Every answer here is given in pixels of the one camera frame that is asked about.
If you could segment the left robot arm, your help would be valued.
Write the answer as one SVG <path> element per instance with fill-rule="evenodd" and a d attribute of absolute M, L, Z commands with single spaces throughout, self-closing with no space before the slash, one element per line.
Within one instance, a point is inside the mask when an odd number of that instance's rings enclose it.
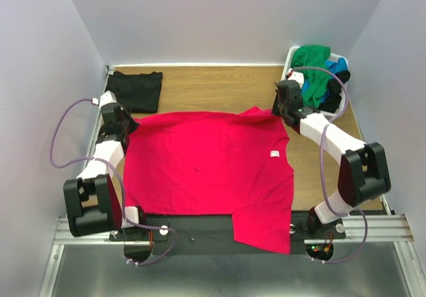
<path fill-rule="evenodd" d="M 120 230 L 124 216 L 112 183 L 138 123 L 117 102 L 101 107 L 103 125 L 85 169 L 63 185 L 69 229 L 80 237 Z"/>

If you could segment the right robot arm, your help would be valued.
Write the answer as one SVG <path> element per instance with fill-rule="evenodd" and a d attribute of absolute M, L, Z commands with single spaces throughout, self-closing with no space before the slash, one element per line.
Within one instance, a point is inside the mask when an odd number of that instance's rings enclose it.
<path fill-rule="evenodd" d="M 330 230 L 330 224 L 391 189 L 385 149 L 379 143 L 367 144 L 347 134 L 330 123 L 320 110 L 305 106 L 297 81 L 276 83 L 272 114 L 319 146 L 321 174 L 325 152 L 339 165 L 337 190 L 330 196 L 324 191 L 324 201 L 308 212 L 306 229 L 310 235 L 323 236 Z"/>

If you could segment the pink t shirt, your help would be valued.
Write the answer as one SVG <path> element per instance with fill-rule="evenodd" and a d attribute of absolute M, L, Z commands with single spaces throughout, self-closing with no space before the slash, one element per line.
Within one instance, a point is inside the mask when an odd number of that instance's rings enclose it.
<path fill-rule="evenodd" d="M 281 119 L 258 107 L 138 119 L 124 160 L 125 204 L 150 214 L 229 215 L 236 242 L 289 254 L 288 142 Z"/>

